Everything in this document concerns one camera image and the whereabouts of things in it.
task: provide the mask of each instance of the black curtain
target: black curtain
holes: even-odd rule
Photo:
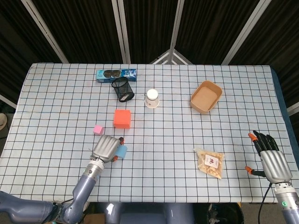
[[[124,0],[131,63],[150,63],[170,48],[177,0]]]
[[[193,64],[221,64],[259,0],[185,0],[175,49]]]
[[[299,112],[290,116],[290,120],[293,126],[297,142],[299,143]]]
[[[111,0],[33,0],[70,63],[122,63]]]
[[[17,103],[31,64],[60,60],[21,1],[0,1],[0,24],[0,94]]]
[[[286,106],[299,102],[299,1],[273,0],[230,64],[268,64]]]

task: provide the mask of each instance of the black cable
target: black cable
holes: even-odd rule
[[[86,215],[87,215],[87,213],[85,213],[85,214],[83,215],[83,217],[82,217],[82,219],[80,220],[80,222],[78,222],[79,224],[82,223],[82,221],[84,220],[84,218],[85,218]]]
[[[58,205],[57,205],[57,203],[54,202],[53,205],[54,205],[54,208],[53,208],[52,211],[48,214],[48,216],[43,220],[42,224],[46,223],[46,222],[48,221],[48,219],[52,217],[52,215],[54,214],[54,212],[57,211],[57,209],[58,209]]]
[[[272,183],[269,184],[269,187],[266,190],[265,195],[263,196],[263,200],[262,200],[262,203],[261,203],[260,209],[258,211],[258,215],[257,215],[257,222],[258,222],[258,224],[260,224],[260,216],[261,216],[261,210],[262,210],[263,202],[265,201],[267,193],[269,192],[269,190],[270,190],[271,187],[272,187]]]
[[[69,200],[66,200],[66,201],[64,201],[64,202],[61,202],[61,204],[64,204],[64,203],[67,203],[67,202],[70,202],[71,200],[73,200],[74,198],[71,198],[71,199],[69,199]]]

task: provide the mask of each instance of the cardboard tray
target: cardboard tray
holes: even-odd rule
[[[190,105],[200,113],[208,113],[222,95],[222,89],[215,83],[204,81],[192,94]]]

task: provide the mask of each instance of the metal frame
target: metal frame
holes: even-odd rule
[[[247,36],[252,31],[253,27],[256,25],[257,21],[260,19],[261,15],[264,13],[270,2],[271,0],[259,1],[221,65],[227,65],[230,63],[230,61],[233,59],[241,45],[244,43]]]
[[[57,41],[55,40],[54,36],[52,35],[51,31],[49,30],[42,16],[39,14],[33,2],[31,0],[21,0],[21,1],[25,6],[25,8],[27,9],[27,11],[29,12],[29,14],[31,15],[34,22],[36,22],[37,26],[45,36],[46,40],[49,42],[50,46],[53,48],[53,50],[61,60],[61,62],[68,63],[69,61],[65,57],[63,51],[59,47]]]
[[[191,63],[185,56],[179,53],[177,50],[174,49],[173,56],[175,56],[178,60],[180,60],[183,64],[193,64]]]
[[[176,17],[174,19],[171,42],[170,42],[170,50],[169,50],[169,57],[168,57],[169,62],[173,62],[173,60],[172,60],[173,52],[174,52],[174,47],[176,46],[176,43],[177,43],[178,29],[179,29],[179,25],[181,23],[184,2],[185,2],[185,0],[178,0]]]
[[[289,116],[292,116],[293,114],[298,113],[299,112],[299,102],[288,107],[286,110],[288,111]]]
[[[12,101],[10,101],[9,99],[7,99],[6,97],[0,95],[0,100],[3,101],[4,103],[10,105],[11,107],[13,107],[14,109],[17,108],[17,104],[13,103]]]
[[[160,64],[160,63],[163,64],[165,62],[163,59],[165,59],[168,55],[169,55],[169,50],[165,51],[163,54],[157,57],[157,59],[152,61],[150,64]]]
[[[121,20],[120,20],[120,14],[118,11],[117,0],[111,0],[111,2],[112,2],[112,8],[113,8],[114,19],[115,19],[115,24],[116,24],[117,35],[118,35],[118,41],[120,43],[120,48],[121,48],[122,62],[124,64],[127,64],[127,57],[126,57],[125,45],[124,45],[123,37],[122,37]]]
[[[123,5],[123,0],[117,0],[117,3],[118,3],[119,16],[120,16],[120,20],[121,20],[121,30],[122,30],[124,47],[125,47],[126,59],[127,59],[127,63],[131,64],[128,33],[127,33],[127,24],[126,24],[126,16],[125,16],[125,7]]]

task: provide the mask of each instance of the black mesh pencil holder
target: black mesh pencil holder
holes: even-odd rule
[[[114,88],[120,102],[127,102],[135,95],[128,82],[128,78],[126,77],[117,78],[111,83],[111,85]]]

